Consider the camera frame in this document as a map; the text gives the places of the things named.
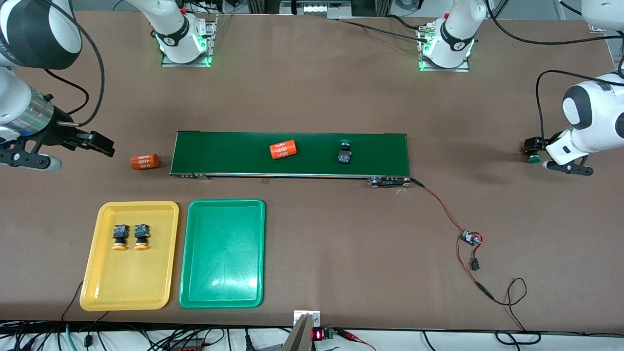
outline orange cylinder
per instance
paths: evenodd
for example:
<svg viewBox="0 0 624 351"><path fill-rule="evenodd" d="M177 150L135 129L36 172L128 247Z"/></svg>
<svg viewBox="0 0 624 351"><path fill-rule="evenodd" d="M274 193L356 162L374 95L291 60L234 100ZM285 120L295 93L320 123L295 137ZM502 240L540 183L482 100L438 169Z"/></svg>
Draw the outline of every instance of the orange cylinder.
<svg viewBox="0 0 624 351"><path fill-rule="evenodd" d="M294 140L279 142L269 147L271 150L271 157L274 160L281 159L282 157L291 156L297 153L297 147Z"/></svg>
<svg viewBox="0 0 624 351"><path fill-rule="evenodd" d="M134 156L130 158L132 169L150 169L160 167L160 157L157 154Z"/></svg>

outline green tray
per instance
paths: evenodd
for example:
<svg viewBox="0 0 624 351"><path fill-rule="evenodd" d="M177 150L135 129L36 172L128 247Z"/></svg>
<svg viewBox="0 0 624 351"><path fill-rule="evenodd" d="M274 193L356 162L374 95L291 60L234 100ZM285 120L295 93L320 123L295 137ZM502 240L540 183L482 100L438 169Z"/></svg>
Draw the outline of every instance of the green tray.
<svg viewBox="0 0 624 351"><path fill-rule="evenodd" d="M188 207L180 306L257 307L262 302L265 203L195 200Z"/></svg>
<svg viewBox="0 0 624 351"><path fill-rule="evenodd" d="M274 160L269 146L293 139L297 154ZM341 140L351 163L338 163ZM178 131L171 171L176 177L409 177L405 134Z"/></svg>

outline brown table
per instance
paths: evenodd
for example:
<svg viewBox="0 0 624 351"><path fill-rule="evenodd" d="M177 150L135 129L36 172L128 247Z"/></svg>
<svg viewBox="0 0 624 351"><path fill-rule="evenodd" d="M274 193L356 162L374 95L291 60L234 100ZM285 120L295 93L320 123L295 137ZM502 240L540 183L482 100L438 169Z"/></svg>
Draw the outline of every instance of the brown table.
<svg viewBox="0 0 624 351"><path fill-rule="evenodd" d="M82 280L102 204L173 200L181 214L170 302L161 310L111 312L107 320L288 325L294 309L318 309L323 323L345 327L514 329L503 307L462 271L456 228L421 188L372 190L358 180L201 182L170 177L167 167L133 171L128 162L148 153L170 161L177 129L404 132L412 175L464 227L485 236L477 279L498 299L512 277L527 281L529 293L514 309L527 328L624 331L623 151L592 155L591 177L546 171L519 154L520 143L539 132L537 75L613 69L603 41L523 44L486 21L469 74L419 72L408 40L311 16L235 16L219 34L212 68L162 69L141 14L79 12L78 19L102 51L107 73L102 110L89 128L113 139L117 152L108 159L48 148L63 160L58 173L0 169L0 318L61 316ZM392 19L362 21L410 34ZM584 22L504 23L531 39L589 36ZM78 92L41 71L19 75L54 93L65 110L81 102ZM95 95L99 73L87 43L62 75ZM566 126L559 104L575 82L544 79L548 136ZM263 303L182 309L189 203L246 197L267 204ZM67 318L99 315L76 303Z"/></svg>

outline teal cable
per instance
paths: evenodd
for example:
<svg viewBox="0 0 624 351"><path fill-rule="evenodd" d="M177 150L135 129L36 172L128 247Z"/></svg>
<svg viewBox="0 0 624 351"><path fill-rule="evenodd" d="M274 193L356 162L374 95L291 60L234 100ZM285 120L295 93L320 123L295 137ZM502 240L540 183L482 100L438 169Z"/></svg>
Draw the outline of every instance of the teal cable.
<svg viewBox="0 0 624 351"><path fill-rule="evenodd" d="M121 2L122 2L122 1L123 1L123 0L119 0L119 1L117 1L117 4L115 4L115 5L113 6L113 11L115 11L115 9L117 8L117 5L121 4Z"/></svg>
<svg viewBox="0 0 624 351"><path fill-rule="evenodd" d="M72 335L69 333L69 324L65 324L65 334L67 334L67 340L69 341L69 346L72 347L72 350L78 351L76 345L74 345L74 341L72 340Z"/></svg>

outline gray floor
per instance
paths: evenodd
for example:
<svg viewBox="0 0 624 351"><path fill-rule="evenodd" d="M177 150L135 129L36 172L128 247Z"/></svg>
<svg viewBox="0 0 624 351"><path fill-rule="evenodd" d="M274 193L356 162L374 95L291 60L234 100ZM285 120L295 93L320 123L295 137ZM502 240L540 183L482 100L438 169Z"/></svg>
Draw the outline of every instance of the gray floor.
<svg viewBox="0 0 624 351"><path fill-rule="evenodd" d="M422 8L418 11L402 9L393 0L391 13L397 16L407 17L438 17L450 11L453 0L425 0ZM494 6L501 0L490 0ZM74 7L77 10L111 10L118 0L74 0ZM571 7L580 10L581 0L566 0ZM565 19L582 19L581 16L560 8ZM136 11L136 8L125 1L116 7L118 11ZM558 19L553 0L510 0L508 5L501 12L502 19ZM616 35L615 32L607 32L607 35ZM612 39L608 41L614 62L619 62L622 57L622 41Z"/></svg>

